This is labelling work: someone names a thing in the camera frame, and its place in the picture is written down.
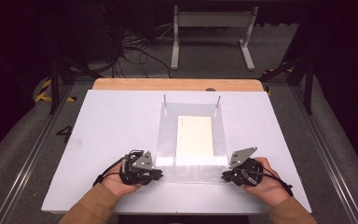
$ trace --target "white table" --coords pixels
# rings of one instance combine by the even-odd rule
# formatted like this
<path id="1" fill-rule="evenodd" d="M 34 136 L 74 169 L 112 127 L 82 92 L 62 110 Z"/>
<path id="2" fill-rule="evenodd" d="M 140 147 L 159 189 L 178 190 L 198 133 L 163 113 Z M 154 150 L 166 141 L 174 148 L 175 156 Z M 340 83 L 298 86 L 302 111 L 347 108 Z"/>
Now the white table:
<path id="1" fill-rule="evenodd" d="M 269 97 L 264 91 L 89 91 L 42 210 L 68 211 L 91 188 L 97 175 L 132 149 L 150 150 L 154 156 L 164 94 L 167 102 L 180 104 L 215 104 L 221 96 L 227 154 L 258 147 L 252 157 L 267 157 L 282 180 L 294 186 L 295 197 L 311 212 Z M 178 184 L 153 181 L 125 196 L 115 212 L 137 215 L 250 215 L 265 213 L 269 209 L 233 183 L 223 182 Z"/>

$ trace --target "forearm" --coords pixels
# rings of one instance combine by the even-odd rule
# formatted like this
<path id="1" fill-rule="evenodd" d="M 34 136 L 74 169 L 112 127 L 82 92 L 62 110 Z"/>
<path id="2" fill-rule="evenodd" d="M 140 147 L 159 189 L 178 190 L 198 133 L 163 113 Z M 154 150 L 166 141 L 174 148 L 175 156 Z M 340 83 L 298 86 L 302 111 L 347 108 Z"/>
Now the forearm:
<path id="1" fill-rule="evenodd" d="M 290 197 L 285 201 L 273 206 L 268 215 L 274 224 L 315 224 L 315 219 L 299 203 L 296 198 Z"/>
<path id="2" fill-rule="evenodd" d="M 95 185 L 60 221 L 64 223 L 106 223 L 119 198 L 102 184 Z"/>

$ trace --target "hand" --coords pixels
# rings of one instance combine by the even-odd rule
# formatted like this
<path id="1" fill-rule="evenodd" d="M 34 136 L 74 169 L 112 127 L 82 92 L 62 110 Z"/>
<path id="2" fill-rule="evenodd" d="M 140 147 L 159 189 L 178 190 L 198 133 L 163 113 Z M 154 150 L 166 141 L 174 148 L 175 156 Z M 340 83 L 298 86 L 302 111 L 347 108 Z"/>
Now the hand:
<path id="1" fill-rule="evenodd" d="M 133 193 L 137 189 L 141 187 L 140 184 L 137 185 L 125 185 L 121 181 L 120 176 L 118 173 L 120 172 L 121 163 L 114 166 L 110 171 L 107 173 L 108 176 L 103 180 L 102 184 L 109 189 L 113 194 L 115 194 L 118 198 L 121 198 L 125 194 Z"/>
<path id="2" fill-rule="evenodd" d="M 279 178 L 278 173 L 272 170 L 272 168 L 269 166 L 269 161 L 266 158 L 255 158 L 255 160 L 260 162 L 264 168 L 271 171 L 276 177 Z M 266 170 L 264 170 L 263 173 L 270 175 L 270 173 Z M 280 182 L 266 176 L 263 177 L 261 182 L 256 187 L 242 185 L 241 188 L 243 188 L 247 193 L 258 197 L 261 201 L 271 207 L 290 198 L 290 195 L 283 188 Z"/>

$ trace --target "gray floor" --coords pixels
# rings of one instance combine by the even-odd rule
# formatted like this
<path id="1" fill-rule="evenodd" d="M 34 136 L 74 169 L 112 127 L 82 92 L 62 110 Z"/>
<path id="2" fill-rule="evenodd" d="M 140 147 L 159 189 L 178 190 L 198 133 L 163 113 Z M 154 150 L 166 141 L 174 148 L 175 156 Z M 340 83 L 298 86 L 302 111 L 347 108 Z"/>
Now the gray floor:
<path id="1" fill-rule="evenodd" d="M 179 69 L 172 71 L 172 76 L 260 77 L 264 70 L 279 65 L 295 31 L 296 26 L 255 27 L 249 45 L 256 67 L 254 72 L 247 71 L 238 47 L 237 40 L 243 31 L 230 29 L 221 35 L 200 29 L 182 32 Z M 165 40 L 150 47 L 147 52 L 169 65 L 171 50 L 172 41 Z M 139 54 L 134 52 L 127 56 L 128 59 L 137 61 Z M 120 60 L 120 65 L 122 74 L 126 77 L 145 76 L 139 65 L 126 63 L 124 60 Z M 145 64 L 145 71 L 150 77 L 168 76 L 167 69 L 151 58 L 148 58 Z M 103 75 L 111 77 L 112 71 L 107 71 Z M 312 95 L 313 115 L 308 117 L 304 115 L 303 108 L 296 101 L 293 88 L 282 82 L 278 84 L 271 82 L 266 85 L 271 88 L 271 103 L 296 168 L 304 179 L 303 185 L 310 201 L 312 215 L 319 223 L 355 223 L 351 222 L 347 215 L 342 198 L 337 193 L 337 186 L 332 182 L 333 176 L 325 167 L 317 139 L 307 123 L 307 119 L 312 118 L 318 125 L 329 152 L 358 206 L 358 159 L 334 113 L 325 101 L 317 80 L 315 80 Z M 56 133 L 67 125 L 75 125 L 78 111 L 87 90 L 91 87 L 90 81 L 78 81 L 72 88 L 70 96 L 77 97 L 77 101 L 64 104 L 52 126 L 36 166 L 29 178 L 26 178 L 25 188 L 17 203 L 14 204 L 13 212 L 7 216 L 7 223 L 57 223 L 62 217 L 40 211 L 48 191 L 48 183 L 54 176 L 65 149 L 64 136 L 58 136 Z M 0 144 L 0 207 L 42 131 L 45 120 L 48 118 L 49 107 L 49 102 L 36 103 L 36 106 L 13 127 Z M 267 216 L 251 216 L 250 221 L 253 224 L 270 223 Z M 117 217 L 113 217 L 111 222 L 117 223 Z"/>

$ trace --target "white paper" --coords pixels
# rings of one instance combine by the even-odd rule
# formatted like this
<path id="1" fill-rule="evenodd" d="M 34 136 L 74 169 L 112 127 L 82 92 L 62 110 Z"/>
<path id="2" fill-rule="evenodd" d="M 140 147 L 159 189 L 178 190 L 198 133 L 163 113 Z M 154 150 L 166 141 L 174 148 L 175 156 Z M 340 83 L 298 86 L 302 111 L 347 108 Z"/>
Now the white paper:
<path id="1" fill-rule="evenodd" d="M 176 158 L 213 157 L 211 117 L 178 116 Z"/>

